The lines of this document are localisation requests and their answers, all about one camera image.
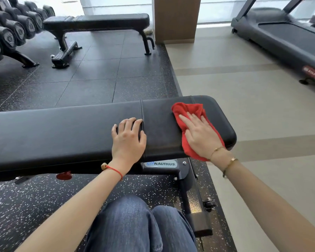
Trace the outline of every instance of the blue denim jeans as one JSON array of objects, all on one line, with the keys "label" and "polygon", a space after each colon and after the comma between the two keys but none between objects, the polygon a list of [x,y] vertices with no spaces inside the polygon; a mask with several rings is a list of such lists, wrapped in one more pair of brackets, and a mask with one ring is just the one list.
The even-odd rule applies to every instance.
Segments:
[{"label": "blue denim jeans", "polygon": [[150,210],[134,195],[106,205],[87,236],[86,252],[197,252],[195,236],[176,208]]}]

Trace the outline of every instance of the weight bench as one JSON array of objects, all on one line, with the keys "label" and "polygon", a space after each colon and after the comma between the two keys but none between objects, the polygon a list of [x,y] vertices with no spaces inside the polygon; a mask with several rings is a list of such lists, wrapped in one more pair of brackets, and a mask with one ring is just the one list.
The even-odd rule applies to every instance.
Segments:
[{"label": "weight bench", "polygon": [[77,17],[49,17],[43,21],[44,29],[51,32],[59,41],[60,52],[52,56],[51,61],[54,68],[64,68],[69,66],[68,59],[73,50],[80,49],[77,42],[73,42],[69,47],[65,40],[68,32],[84,31],[108,31],[108,30],[136,30],[142,36],[145,46],[145,55],[151,55],[148,41],[155,48],[154,40],[147,37],[143,32],[149,26],[148,14],[120,14],[120,15],[91,15]]},{"label": "weight bench", "polygon": [[202,103],[227,149],[235,145],[233,128],[208,96],[0,112],[0,181],[65,171],[98,174],[100,165],[112,158],[112,126],[125,118],[142,118],[140,130],[147,135],[147,146],[129,174],[174,175],[195,235],[211,235],[207,211],[214,204],[202,200],[191,162],[182,149],[182,133],[171,110],[176,102]]}]

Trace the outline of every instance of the black bench pad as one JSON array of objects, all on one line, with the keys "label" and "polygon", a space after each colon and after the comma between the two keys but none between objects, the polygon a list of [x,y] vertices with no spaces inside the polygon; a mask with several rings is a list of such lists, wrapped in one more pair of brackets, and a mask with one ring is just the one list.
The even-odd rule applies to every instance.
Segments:
[{"label": "black bench pad", "polygon": [[142,31],[149,26],[148,14],[92,15],[49,17],[44,22],[47,31],[100,31],[133,29]]},{"label": "black bench pad", "polygon": [[186,157],[171,107],[202,103],[228,149],[236,134],[217,102],[185,96],[90,106],[0,112],[0,180],[42,173],[100,173],[111,160],[111,128],[130,117],[143,119],[147,147],[141,162]]}]

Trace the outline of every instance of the bracelet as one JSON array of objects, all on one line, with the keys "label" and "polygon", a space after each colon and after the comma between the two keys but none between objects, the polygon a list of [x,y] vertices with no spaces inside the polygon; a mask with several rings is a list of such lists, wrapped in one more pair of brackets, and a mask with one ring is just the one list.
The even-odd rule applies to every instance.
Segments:
[{"label": "bracelet", "polygon": [[107,165],[107,163],[103,163],[103,164],[101,165],[101,169],[102,169],[102,170],[105,170],[105,169],[111,169],[111,170],[114,170],[115,172],[119,173],[119,175],[121,176],[120,181],[122,181],[122,180],[123,180],[123,175],[121,174],[121,172],[120,172],[120,171],[118,171],[117,169],[114,169],[113,167],[111,167],[111,166]]},{"label": "bracelet", "polygon": [[227,167],[223,171],[223,178],[225,177],[225,173],[226,173],[227,169],[233,164],[234,161],[237,161],[237,160],[238,159],[235,157],[230,160],[229,164],[227,165]]},{"label": "bracelet", "polygon": [[219,148],[215,148],[215,150],[213,151],[213,153],[210,155],[210,157],[218,150],[220,150],[221,148],[224,148],[223,146],[222,147],[219,147]]}]

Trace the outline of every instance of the forearm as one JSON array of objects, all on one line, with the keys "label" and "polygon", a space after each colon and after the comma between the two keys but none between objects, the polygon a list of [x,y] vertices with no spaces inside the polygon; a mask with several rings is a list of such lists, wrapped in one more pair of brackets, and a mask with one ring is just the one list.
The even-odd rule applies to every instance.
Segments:
[{"label": "forearm", "polygon": [[[220,152],[213,162],[223,171],[232,157]],[[315,251],[315,227],[280,195],[238,161],[226,176],[279,251]]]},{"label": "forearm", "polygon": [[[109,163],[117,168],[117,163]],[[16,250],[74,251],[120,180],[106,169],[40,225]]]}]

